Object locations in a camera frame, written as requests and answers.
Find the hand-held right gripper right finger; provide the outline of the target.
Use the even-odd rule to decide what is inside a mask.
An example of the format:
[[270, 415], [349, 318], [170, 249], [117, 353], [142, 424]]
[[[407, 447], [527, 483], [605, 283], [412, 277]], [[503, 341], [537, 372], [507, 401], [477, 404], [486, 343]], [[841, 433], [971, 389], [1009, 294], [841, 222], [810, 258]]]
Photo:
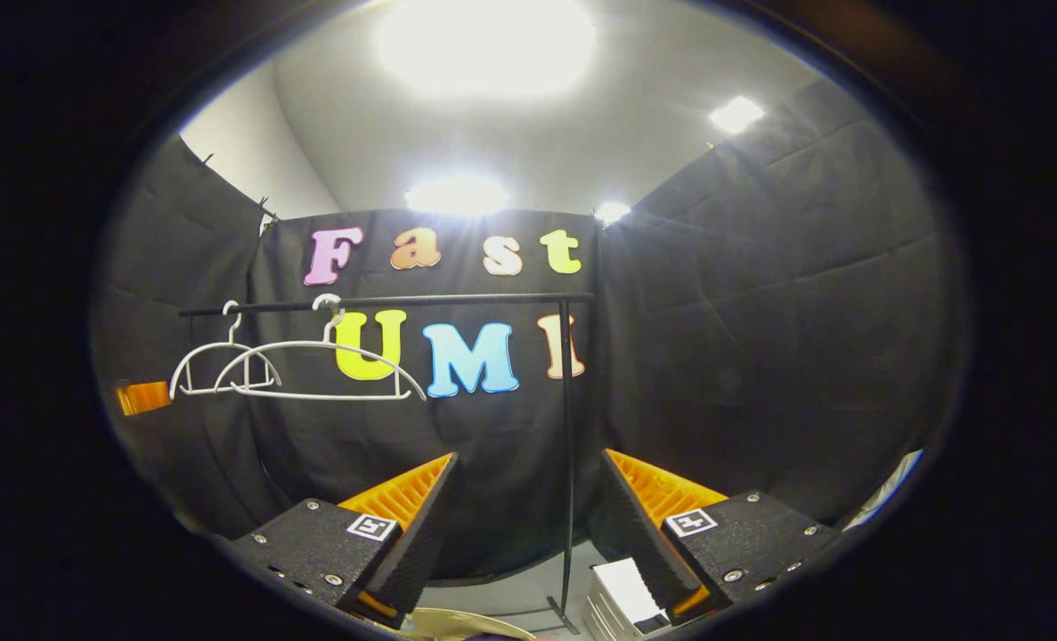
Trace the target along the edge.
[[764, 491], [727, 496], [617, 450], [601, 458], [622, 547], [671, 624], [763, 599], [841, 536]]

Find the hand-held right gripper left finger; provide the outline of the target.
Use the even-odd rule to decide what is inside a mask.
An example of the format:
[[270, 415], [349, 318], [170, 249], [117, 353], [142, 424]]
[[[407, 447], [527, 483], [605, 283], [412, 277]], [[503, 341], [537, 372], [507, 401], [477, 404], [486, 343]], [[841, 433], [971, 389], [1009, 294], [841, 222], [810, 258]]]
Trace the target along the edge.
[[383, 628], [418, 608], [448, 531], [459, 455], [340, 503], [305, 499], [230, 543], [230, 557], [289, 591]]

